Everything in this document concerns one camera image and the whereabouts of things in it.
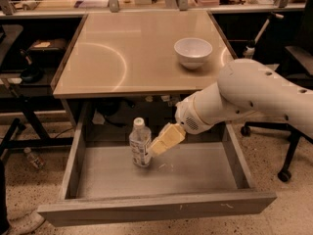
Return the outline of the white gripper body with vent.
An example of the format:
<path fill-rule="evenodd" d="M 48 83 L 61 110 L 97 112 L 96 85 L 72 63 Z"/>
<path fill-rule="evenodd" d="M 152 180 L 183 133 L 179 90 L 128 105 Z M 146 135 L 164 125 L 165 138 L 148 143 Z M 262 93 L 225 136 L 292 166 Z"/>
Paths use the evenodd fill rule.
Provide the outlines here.
<path fill-rule="evenodd" d="M 212 127 L 198 116 L 195 108 L 195 95 L 190 95 L 176 104 L 175 119 L 189 134 L 197 135 Z"/>

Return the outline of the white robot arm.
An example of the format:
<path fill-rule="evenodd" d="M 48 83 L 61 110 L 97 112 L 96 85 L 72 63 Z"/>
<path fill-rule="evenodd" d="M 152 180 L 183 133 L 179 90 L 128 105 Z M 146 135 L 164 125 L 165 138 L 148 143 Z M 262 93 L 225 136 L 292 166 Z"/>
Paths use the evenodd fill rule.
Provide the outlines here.
<path fill-rule="evenodd" d="M 185 139 L 223 121 L 261 112 L 313 137 L 313 91 L 294 84 L 252 59 L 226 64 L 217 80 L 176 104 L 176 121 L 167 124 L 149 147 L 158 156 Z"/>

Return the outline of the yellow foam padded gripper finger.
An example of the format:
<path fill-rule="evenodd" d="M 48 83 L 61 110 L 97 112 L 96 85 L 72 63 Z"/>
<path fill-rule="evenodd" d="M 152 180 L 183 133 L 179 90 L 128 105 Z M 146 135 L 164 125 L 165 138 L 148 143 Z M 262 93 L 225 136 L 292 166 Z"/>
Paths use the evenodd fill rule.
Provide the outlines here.
<path fill-rule="evenodd" d="M 156 157 L 177 144 L 181 143 L 186 136 L 186 131 L 178 123 L 168 123 L 159 133 L 149 147 L 149 152 Z"/>

